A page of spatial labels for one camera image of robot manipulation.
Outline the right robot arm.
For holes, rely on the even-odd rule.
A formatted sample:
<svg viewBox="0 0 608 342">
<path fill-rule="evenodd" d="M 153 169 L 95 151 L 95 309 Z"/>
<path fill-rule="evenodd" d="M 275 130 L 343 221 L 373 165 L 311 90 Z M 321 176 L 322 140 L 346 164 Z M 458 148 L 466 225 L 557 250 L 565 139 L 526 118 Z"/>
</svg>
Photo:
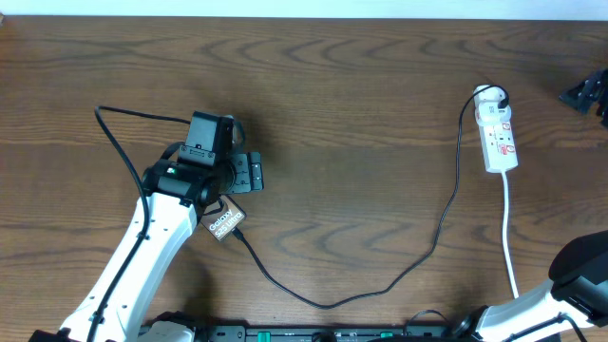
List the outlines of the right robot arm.
<svg viewBox="0 0 608 342">
<path fill-rule="evenodd" d="M 507 90 L 478 85 L 468 100 L 474 104 L 485 171 L 503 182 L 501 239 L 513 299 L 483 306 L 450 332 L 467 341 L 541 341 L 572 330 L 607 325 L 607 232 L 576 237 L 552 261 L 547 279 L 525 294 L 519 292 L 509 249 L 510 192 L 507 173 L 519 165 Z"/>
</svg>

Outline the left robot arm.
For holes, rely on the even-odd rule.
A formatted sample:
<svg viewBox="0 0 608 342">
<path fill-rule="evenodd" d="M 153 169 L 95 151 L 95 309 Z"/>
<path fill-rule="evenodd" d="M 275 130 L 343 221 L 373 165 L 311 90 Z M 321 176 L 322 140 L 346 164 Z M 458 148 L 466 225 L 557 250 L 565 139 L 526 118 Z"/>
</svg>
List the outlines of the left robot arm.
<svg viewBox="0 0 608 342">
<path fill-rule="evenodd" d="M 168 266 L 196 227 L 223 240 L 246 218 L 232 195 L 263 188 L 261 156 L 230 151 L 210 167 L 170 145 L 144 174 L 143 195 L 123 239 L 85 300 L 57 332 L 35 331 L 33 341 L 196 341 L 203 333 L 180 313 L 150 326 L 144 316 Z"/>
</svg>

